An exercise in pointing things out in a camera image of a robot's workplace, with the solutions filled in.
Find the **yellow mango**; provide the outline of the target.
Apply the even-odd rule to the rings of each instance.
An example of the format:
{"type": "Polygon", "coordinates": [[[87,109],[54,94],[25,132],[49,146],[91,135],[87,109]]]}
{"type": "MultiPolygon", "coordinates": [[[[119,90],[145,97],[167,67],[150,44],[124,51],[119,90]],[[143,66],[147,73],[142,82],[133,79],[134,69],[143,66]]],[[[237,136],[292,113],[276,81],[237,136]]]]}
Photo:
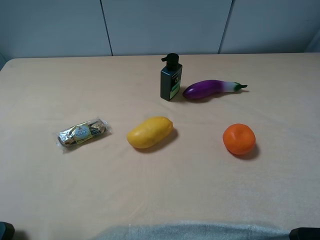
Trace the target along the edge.
{"type": "Polygon", "coordinates": [[[154,116],[131,130],[126,139],[136,149],[148,149],[168,137],[173,128],[173,122],[167,117],[154,116]]]}

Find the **dark green pump bottle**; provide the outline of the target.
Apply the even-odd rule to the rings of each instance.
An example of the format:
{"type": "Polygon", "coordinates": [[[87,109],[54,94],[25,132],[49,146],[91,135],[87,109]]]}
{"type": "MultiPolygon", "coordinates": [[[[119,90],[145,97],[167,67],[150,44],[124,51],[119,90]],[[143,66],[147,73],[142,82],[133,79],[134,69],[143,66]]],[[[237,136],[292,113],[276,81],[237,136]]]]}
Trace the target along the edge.
{"type": "Polygon", "coordinates": [[[183,65],[176,53],[169,53],[161,61],[166,65],[160,72],[160,97],[170,101],[180,90],[183,65]]]}

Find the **purple eggplant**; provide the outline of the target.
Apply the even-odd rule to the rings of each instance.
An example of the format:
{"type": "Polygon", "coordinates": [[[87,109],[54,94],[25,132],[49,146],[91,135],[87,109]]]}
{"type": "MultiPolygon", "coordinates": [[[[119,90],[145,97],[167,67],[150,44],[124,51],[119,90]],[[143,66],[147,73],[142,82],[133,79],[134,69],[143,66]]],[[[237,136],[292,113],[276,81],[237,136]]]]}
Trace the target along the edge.
{"type": "Polygon", "coordinates": [[[188,86],[182,96],[188,100],[207,98],[214,94],[235,93],[247,88],[247,84],[222,80],[203,80],[188,86]]]}

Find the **orange tangerine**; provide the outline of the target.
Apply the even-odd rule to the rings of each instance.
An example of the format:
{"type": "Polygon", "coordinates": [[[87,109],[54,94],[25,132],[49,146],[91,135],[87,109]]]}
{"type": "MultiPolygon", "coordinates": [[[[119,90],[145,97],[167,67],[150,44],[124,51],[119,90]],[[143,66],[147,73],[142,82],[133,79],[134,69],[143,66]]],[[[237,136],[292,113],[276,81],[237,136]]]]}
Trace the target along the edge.
{"type": "Polygon", "coordinates": [[[256,136],[245,124],[230,125],[223,133],[222,140],[226,149],[234,155],[246,155],[256,146],[256,136]]]}

